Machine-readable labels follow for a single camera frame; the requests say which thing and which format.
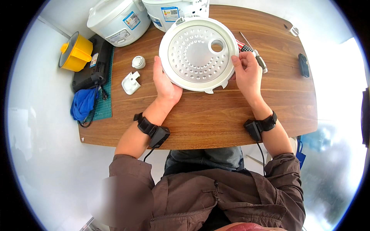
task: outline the person's left hand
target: person's left hand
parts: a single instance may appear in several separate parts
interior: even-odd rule
[[[157,99],[169,106],[179,102],[182,95],[182,88],[173,84],[162,71],[161,58],[154,57],[153,81],[157,89]]]

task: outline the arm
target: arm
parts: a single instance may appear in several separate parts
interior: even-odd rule
[[[251,106],[256,120],[264,120],[271,116],[272,110],[261,96],[262,68],[252,52],[241,52],[239,57],[232,56],[231,59],[235,67],[236,84]],[[262,132],[262,140],[272,158],[293,152],[289,137],[279,120],[276,121],[275,128]]]
[[[171,83],[162,71],[161,59],[154,57],[153,81],[157,89],[157,98],[143,112],[152,124],[162,125],[167,115],[179,102],[182,88]],[[139,130],[138,122],[134,121],[122,135],[114,154],[125,154],[138,159],[149,146],[149,136]]]

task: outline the lips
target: lips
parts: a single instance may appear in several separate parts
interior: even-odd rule
[[[265,230],[262,226],[256,223],[243,223],[233,226],[226,231],[262,231]]]

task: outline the forearm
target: forearm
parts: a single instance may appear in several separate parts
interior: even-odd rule
[[[172,109],[172,105],[156,98],[143,112],[149,122],[161,126]],[[122,135],[114,154],[126,154],[139,158],[149,146],[150,137],[138,128],[138,122],[134,121]]]
[[[265,103],[262,97],[256,98],[249,104],[252,107],[256,120],[264,120],[272,115],[271,108]],[[283,153],[293,152],[289,137],[279,120],[276,121],[276,126],[273,129],[262,132],[262,141],[272,158]]]

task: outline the jacket sleeve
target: jacket sleeve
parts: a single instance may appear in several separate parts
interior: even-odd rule
[[[132,156],[117,154],[114,155],[112,163],[109,165],[109,176],[120,176],[120,175],[130,175],[145,185],[147,185],[150,190],[154,187],[154,181],[150,171],[152,170],[152,165],[138,160]]]
[[[266,178],[278,190],[287,194],[303,211],[303,190],[299,160],[292,153],[275,156],[265,166]]]

